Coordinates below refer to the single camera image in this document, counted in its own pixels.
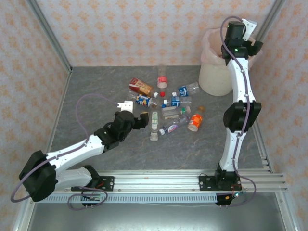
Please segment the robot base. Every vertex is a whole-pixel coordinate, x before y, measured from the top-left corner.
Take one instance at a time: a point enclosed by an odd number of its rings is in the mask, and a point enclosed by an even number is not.
[[[220,168],[215,171],[214,176],[199,176],[200,191],[240,191],[241,180],[235,172],[227,172]]]

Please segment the orange bottle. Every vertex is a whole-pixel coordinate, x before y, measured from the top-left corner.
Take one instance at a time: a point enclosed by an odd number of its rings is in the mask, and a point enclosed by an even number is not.
[[[200,125],[202,123],[202,120],[203,120],[204,112],[205,112],[205,107],[204,106],[199,106],[197,111],[196,111],[196,113],[193,114],[191,120],[188,123],[187,128],[190,131],[196,132],[199,129],[199,127],[200,127]]]

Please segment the gray marble surface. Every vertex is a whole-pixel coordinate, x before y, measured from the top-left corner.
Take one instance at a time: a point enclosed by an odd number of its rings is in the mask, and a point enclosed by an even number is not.
[[[198,80],[199,66],[168,66],[167,96],[178,85]],[[79,142],[85,134],[75,118],[75,105],[87,93],[101,93],[114,102],[127,99],[128,83],[137,77],[156,86],[157,68],[154,66],[125,67],[75,67],[64,100],[59,123],[52,144],[56,151]],[[232,104],[232,93],[215,97],[201,90],[193,96],[192,110],[204,105],[206,114],[198,132],[193,133],[186,126],[150,141],[150,127],[133,130],[120,145],[100,156],[89,158],[76,167],[92,165],[96,170],[137,169],[204,169],[217,167],[226,139],[223,114]],[[148,110],[135,105],[134,114]],[[85,98],[79,107],[80,118],[92,134],[107,122],[112,122],[117,107],[96,97]],[[239,168],[262,167],[257,143],[252,129],[249,130],[240,153]]]

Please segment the orange floral pattern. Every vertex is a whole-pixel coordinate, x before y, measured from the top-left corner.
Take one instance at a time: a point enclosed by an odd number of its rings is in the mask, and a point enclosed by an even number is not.
[[[207,28],[231,14],[261,25],[275,0],[38,2],[72,66],[118,66],[199,65]]]
[[[67,71],[25,0],[0,1],[0,230],[12,230],[10,201],[31,153],[46,151]],[[24,193],[20,190],[17,197]]]
[[[308,227],[307,8],[307,1],[288,1],[262,48],[271,55],[257,61],[251,72],[269,154],[275,170],[286,173],[303,227]]]

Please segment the clear plastic bottle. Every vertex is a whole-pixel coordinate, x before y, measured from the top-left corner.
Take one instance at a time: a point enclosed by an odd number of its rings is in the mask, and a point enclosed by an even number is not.
[[[159,65],[158,67],[158,78],[157,78],[157,87],[160,88],[160,97],[164,97],[165,88],[167,87],[168,81],[166,76],[166,66]]]
[[[129,88],[134,92],[137,92],[137,93],[142,94],[142,95],[146,95],[148,97],[157,98],[157,96],[158,96],[158,92],[156,92],[155,89],[152,86],[142,82],[141,80],[139,80],[137,78],[133,78],[130,81]]]
[[[200,91],[198,82],[178,87],[177,91],[172,92],[172,96],[189,96]]]
[[[151,108],[160,108],[162,107],[162,103],[159,101],[159,99],[151,98],[145,95],[136,94],[132,91],[128,93],[128,98],[130,100],[135,101],[137,104],[141,104],[143,106],[148,106]]]
[[[171,133],[174,130],[176,130],[179,126],[186,125],[189,122],[189,116],[188,115],[181,115],[179,118],[174,119],[167,123],[165,126],[163,126],[160,130],[159,133],[161,135],[165,135],[167,133]]]
[[[178,118],[180,115],[189,114],[191,112],[190,106],[185,107],[165,107],[162,108],[163,119],[174,119]]]
[[[205,112],[205,107],[199,106],[196,113],[193,114],[193,116],[192,116],[192,118],[189,121],[189,124],[187,126],[187,128],[190,131],[196,132],[199,129],[199,127],[202,123],[202,120],[203,120],[204,112]]]
[[[167,107],[169,106],[184,106],[192,103],[192,98],[188,97],[181,97],[181,96],[172,96],[170,100],[164,100],[164,105]]]
[[[152,111],[151,113],[151,135],[150,141],[158,141],[158,111]]]

